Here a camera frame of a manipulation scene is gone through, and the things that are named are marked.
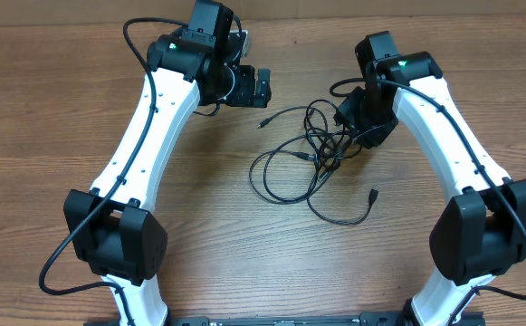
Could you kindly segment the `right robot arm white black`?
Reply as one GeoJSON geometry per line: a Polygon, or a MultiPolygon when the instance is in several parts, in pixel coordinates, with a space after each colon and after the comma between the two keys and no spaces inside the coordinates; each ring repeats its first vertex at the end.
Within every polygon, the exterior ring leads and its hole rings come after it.
{"type": "Polygon", "coordinates": [[[482,325],[466,311],[493,280],[526,258],[526,179],[513,179],[483,148],[456,108],[430,53],[402,54],[389,32],[366,36],[355,55],[361,74],[341,97],[335,121],[361,147],[383,143],[404,124],[444,192],[429,236],[435,268],[398,312],[364,312],[364,325],[482,325]]]}

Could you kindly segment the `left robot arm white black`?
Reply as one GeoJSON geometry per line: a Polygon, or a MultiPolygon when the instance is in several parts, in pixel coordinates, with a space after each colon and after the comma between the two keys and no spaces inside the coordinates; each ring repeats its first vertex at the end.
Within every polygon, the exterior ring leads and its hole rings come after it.
{"type": "Polygon", "coordinates": [[[248,43],[230,8],[196,2],[188,22],[177,23],[141,56],[142,93],[109,164],[89,190],[66,197],[75,253],[112,291],[121,325],[163,325],[169,317],[158,288],[167,232],[154,210],[188,118],[208,105],[263,108],[271,99],[270,71],[240,62],[248,43]]]}

